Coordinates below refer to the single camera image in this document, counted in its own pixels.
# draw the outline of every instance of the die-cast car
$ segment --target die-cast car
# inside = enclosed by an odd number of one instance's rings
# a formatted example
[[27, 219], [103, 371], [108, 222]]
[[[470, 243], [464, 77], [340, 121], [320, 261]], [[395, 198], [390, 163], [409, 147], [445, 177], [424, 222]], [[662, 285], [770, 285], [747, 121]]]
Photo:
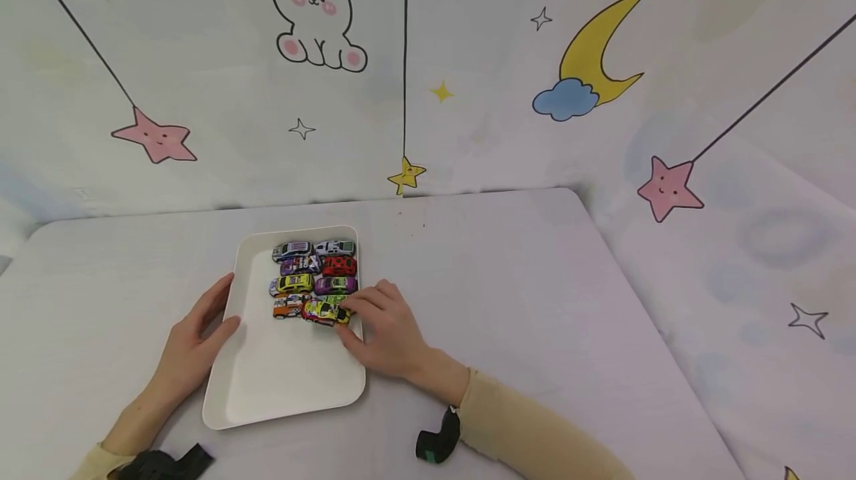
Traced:
[[288, 257], [300, 257], [304, 255], [311, 255], [312, 243], [310, 242], [286, 242], [285, 244], [278, 245], [278, 247], [273, 249], [273, 262], [282, 262], [288, 259]]
[[321, 273], [327, 277], [356, 276], [357, 260], [348, 255], [326, 256]]
[[281, 262], [280, 276], [293, 276], [295, 273], [321, 273], [321, 257], [317, 255], [288, 257]]
[[310, 296], [308, 294], [289, 294], [285, 298], [277, 298], [273, 302], [273, 317], [276, 320], [299, 317], [303, 305]]
[[274, 298], [284, 298], [288, 294], [310, 293], [315, 286], [315, 278], [311, 273], [298, 273], [296, 276], [286, 276], [270, 282], [268, 292]]
[[327, 255], [351, 255], [357, 252], [357, 245], [351, 240], [325, 240], [315, 244], [315, 253]]
[[323, 277], [315, 282], [315, 294], [350, 294], [357, 290], [357, 280], [353, 277]]
[[309, 322], [322, 324], [323, 326], [333, 326], [337, 322], [339, 324], [347, 324], [351, 320], [351, 312], [344, 307], [340, 307], [339, 303], [347, 296], [319, 296], [312, 298], [303, 305], [303, 311], [300, 316]]

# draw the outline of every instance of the cartoon rabbit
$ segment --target cartoon rabbit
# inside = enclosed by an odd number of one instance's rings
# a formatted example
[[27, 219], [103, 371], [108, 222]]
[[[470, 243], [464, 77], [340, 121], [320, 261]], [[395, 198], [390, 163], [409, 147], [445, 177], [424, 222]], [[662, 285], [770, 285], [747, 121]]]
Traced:
[[354, 73], [366, 69], [366, 52], [348, 40], [353, 13], [351, 0], [273, 0], [291, 33], [280, 34], [276, 45], [291, 62], [309, 61]]

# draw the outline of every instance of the black wrist strap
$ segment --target black wrist strap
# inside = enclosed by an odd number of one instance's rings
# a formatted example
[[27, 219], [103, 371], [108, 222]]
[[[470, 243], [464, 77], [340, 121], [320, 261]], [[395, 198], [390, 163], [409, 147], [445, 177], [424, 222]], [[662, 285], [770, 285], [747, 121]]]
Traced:
[[416, 457], [428, 463], [443, 463], [455, 451], [458, 439], [461, 439], [461, 419], [458, 418], [458, 411], [450, 406], [443, 416], [439, 434], [426, 430], [419, 432]]
[[118, 480], [197, 480], [214, 463], [198, 443], [175, 461], [168, 453], [147, 450], [119, 471]]

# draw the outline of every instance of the white tray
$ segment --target white tray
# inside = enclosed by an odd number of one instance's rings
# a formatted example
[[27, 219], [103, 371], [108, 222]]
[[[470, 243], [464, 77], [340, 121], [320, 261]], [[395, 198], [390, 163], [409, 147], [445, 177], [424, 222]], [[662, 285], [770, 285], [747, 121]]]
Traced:
[[[359, 281], [360, 242], [350, 226], [259, 233], [241, 243], [225, 315], [240, 315], [241, 328], [220, 351], [208, 380], [202, 419], [210, 429], [348, 406], [366, 388], [366, 370], [333, 328], [272, 315], [268, 285], [279, 276], [272, 249], [294, 240], [328, 239], [357, 243]], [[359, 317], [350, 326], [362, 337]]]

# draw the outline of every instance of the smiling star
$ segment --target smiling star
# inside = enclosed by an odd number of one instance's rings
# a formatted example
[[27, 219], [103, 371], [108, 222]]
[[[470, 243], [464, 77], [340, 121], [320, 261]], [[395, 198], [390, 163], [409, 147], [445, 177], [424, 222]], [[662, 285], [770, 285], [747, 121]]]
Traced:
[[687, 188], [693, 172], [693, 162], [669, 168], [658, 157], [651, 159], [651, 180], [638, 190], [638, 194], [651, 204], [654, 220], [662, 222], [672, 209], [704, 209], [704, 204]]
[[159, 126], [136, 107], [134, 125], [111, 132], [111, 136], [119, 140], [139, 143], [146, 149], [146, 154], [153, 164], [163, 163], [166, 159], [196, 160], [196, 155], [184, 145], [187, 135], [190, 135], [190, 129]]

